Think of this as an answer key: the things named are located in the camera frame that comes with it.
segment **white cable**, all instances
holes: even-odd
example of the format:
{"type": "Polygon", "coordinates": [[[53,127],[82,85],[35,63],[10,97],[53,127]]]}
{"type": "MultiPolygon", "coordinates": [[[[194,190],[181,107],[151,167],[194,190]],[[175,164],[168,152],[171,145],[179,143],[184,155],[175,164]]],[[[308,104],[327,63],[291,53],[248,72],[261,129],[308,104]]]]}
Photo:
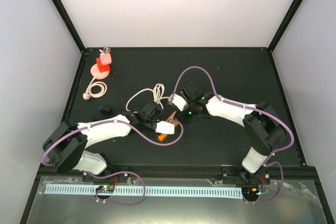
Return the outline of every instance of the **white cable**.
{"type": "Polygon", "coordinates": [[[159,104],[163,110],[163,105],[161,103],[161,100],[162,99],[168,99],[169,97],[162,97],[163,96],[163,93],[164,93],[164,85],[162,83],[158,83],[155,85],[154,89],[143,89],[143,90],[140,90],[138,93],[136,93],[134,96],[132,96],[128,102],[126,103],[126,110],[127,111],[130,111],[128,109],[128,105],[129,103],[133,100],[133,98],[135,98],[138,94],[144,92],[144,91],[151,91],[153,92],[153,98],[154,98],[154,102],[156,102],[157,104],[159,104]]]}
{"type": "Polygon", "coordinates": [[[90,84],[88,85],[88,88],[86,89],[85,93],[83,94],[83,98],[85,100],[89,100],[90,97],[93,97],[93,98],[99,98],[99,97],[102,97],[106,91],[107,91],[107,85],[102,82],[102,81],[97,81],[97,82],[94,82],[95,81],[95,77],[92,79],[92,81],[90,82],[90,84]],[[98,86],[101,88],[100,92],[97,93],[97,94],[94,94],[92,93],[91,89],[94,87],[94,86],[98,86]]]}

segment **purple cable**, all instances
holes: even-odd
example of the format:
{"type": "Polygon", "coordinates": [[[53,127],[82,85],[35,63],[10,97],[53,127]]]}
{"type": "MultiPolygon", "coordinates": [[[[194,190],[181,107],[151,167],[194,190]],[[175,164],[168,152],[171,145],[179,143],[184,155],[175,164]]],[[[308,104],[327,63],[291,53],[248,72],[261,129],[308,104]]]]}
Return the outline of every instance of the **purple cable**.
{"type": "Polygon", "coordinates": [[[253,202],[253,201],[248,201],[244,196],[243,196],[243,201],[245,201],[246,203],[251,203],[251,204],[256,204],[256,205],[262,205],[262,204],[267,204],[267,203],[271,203],[273,201],[275,201],[281,194],[282,192],[282,189],[283,189],[283,184],[284,184],[284,181],[283,181],[283,170],[282,170],[282,167],[280,165],[279,162],[275,161],[275,162],[272,162],[272,163],[269,163],[268,165],[266,165],[265,167],[269,167],[269,166],[272,166],[272,165],[278,165],[279,168],[280,168],[280,173],[281,173],[281,184],[280,184],[280,189],[278,191],[278,194],[270,199],[270,200],[266,200],[266,201],[263,201],[263,202],[253,202]]]}
{"type": "MultiPolygon", "coordinates": [[[[151,140],[150,138],[146,137],[144,134],[142,134],[137,128],[135,128],[133,125],[127,123],[127,122],[124,122],[124,121],[120,121],[120,120],[107,120],[107,121],[103,121],[103,122],[98,122],[98,123],[93,123],[91,124],[91,127],[96,127],[98,125],[102,125],[102,124],[106,124],[106,123],[122,123],[122,124],[126,124],[127,126],[129,126],[131,129],[133,129],[135,132],[137,132],[142,138],[144,138],[145,140],[147,140],[148,142],[150,142],[151,144],[155,144],[155,145],[158,145],[158,146],[169,146],[169,145],[173,145],[175,144],[177,141],[179,141],[183,135],[183,125],[182,123],[180,123],[178,120],[172,120],[173,122],[176,122],[179,124],[179,126],[181,127],[181,133],[180,135],[177,137],[177,139],[175,139],[174,141],[170,142],[170,143],[166,143],[166,144],[160,144],[160,143],[157,143],[153,140],[151,140]]],[[[65,139],[67,139],[68,137],[80,132],[80,131],[83,131],[83,130],[86,130],[87,127],[83,127],[83,128],[80,128],[80,129],[77,129],[77,130],[74,130],[74,131],[71,131],[70,133],[64,135],[63,137],[61,137],[59,140],[57,140],[54,144],[51,145],[51,147],[46,150],[46,152],[43,154],[43,157],[42,157],[42,163],[45,165],[45,166],[52,166],[51,163],[47,163],[46,162],[46,157],[47,155],[50,153],[50,151],[55,148],[59,143],[61,143],[62,141],[64,141],[65,139]]]]}
{"type": "Polygon", "coordinates": [[[289,147],[291,147],[291,146],[293,145],[293,143],[294,143],[294,135],[293,135],[292,131],[290,130],[290,128],[289,128],[289,127],[288,127],[282,120],[278,119],[277,117],[275,117],[274,115],[272,115],[272,114],[270,114],[270,113],[268,113],[268,112],[266,112],[266,111],[257,109],[257,108],[255,108],[255,107],[250,107],[250,106],[245,106],[245,107],[244,107],[244,105],[241,105],[241,104],[235,103],[235,102],[233,102],[233,101],[228,101],[228,100],[225,100],[225,99],[221,98],[221,97],[218,95],[218,93],[217,93],[217,91],[216,91],[216,89],[215,89],[214,81],[213,81],[211,75],[208,73],[208,71],[206,71],[206,70],[205,70],[204,68],[202,68],[202,67],[199,67],[199,66],[188,67],[188,68],[186,68],[186,69],[180,74],[180,76],[179,76],[179,78],[177,79],[177,82],[176,82],[176,84],[175,84],[175,88],[174,88],[174,91],[173,91],[173,94],[172,94],[172,100],[170,101],[170,103],[173,102],[174,95],[176,94],[177,86],[178,86],[178,83],[180,82],[180,79],[182,78],[182,76],[183,76],[187,71],[189,71],[189,70],[191,70],[191,69],[199,69],[199,70],[201,70],[201,71],[203,71],[203,72],[206,73],[206,75],[208,76],[208,78],[209,78],[209,80],[210,80],[212,90],[213,90],[215,96],[216,96],[220,101],[222,101],[222,102],[224,102],[224,103],[227,103],[227,104],[230,104],[230,105],[233,105],[233,106],[236,106],[236,107],[239,107],[239,108],[242,108],[242,109],[253,110],[253,111],[256,111],[256,112],[258,112],[258,113],[260,113],[260,114],[263,114],[263,115],[265,115],[265,116],[268,116],[269,118],[271,118],[271,119],[273,119],[274,121],[278,122],[278,123],[279,123],[279,124],[280,124],[280,125],[287,131],[287,132],[288,132],[288,134],[290,135],[290,143],[289,143],[288,145],[284,146],[284,147],[281,147],[281,148],[278,148],[278,149],[275,149],[274,151],[272,151],[271,154],[269,154],[269,156],[268,156],[268,157],[266,158],[266,160],[264,161],[264,164],[263,164],[264,166],[266,165],[266,162],[267,162],[267,161],[268,161],[268,160],[269,160],[269,159],[270,159],[276,152],[280,152],[280,151],[286,150],[286,149],[288,149],[289,147]]]}
{"type": "MultiPolygon", "coordinates": [[[[134,175],[135,177],[137,177],[141,181],[142,187],[143,187],[143,194],[142,194],[141,199],[138,200],[137,202],[134,202],[134,203],[123,203],[123,202],[114,201],[114,200],[105,200],[105,201],[109,202],[109,203],[114,203],[114,204],[122,205],[122,206],[129,206],[129,207],[136,206],[136,205],[140,204],[145,199],[145,194],[146,194],[145,182],[143,181],[143,179],[138,174],[133,173],[133,172],[129,172],[127,170],[124,170],[122,172],[112,173],[112,174],[107,175],[107,176],[99,177],[99,176],[96,176],[96,175],[94,175],[94,174],[92,174],[90,172],[87,172],[87,174],[89,174],[92,178],[96,178],[96,179],[110,178],[110,177],[113,177],[115,175],[124,174],[124,173],[132,174],[132,175],[134,175]]],[[[98,193],[99,193],[99,191],[97,191],[96,195],[95,195],[95,197],[96,197],[97,200],[99,200],[98,193]]]]}

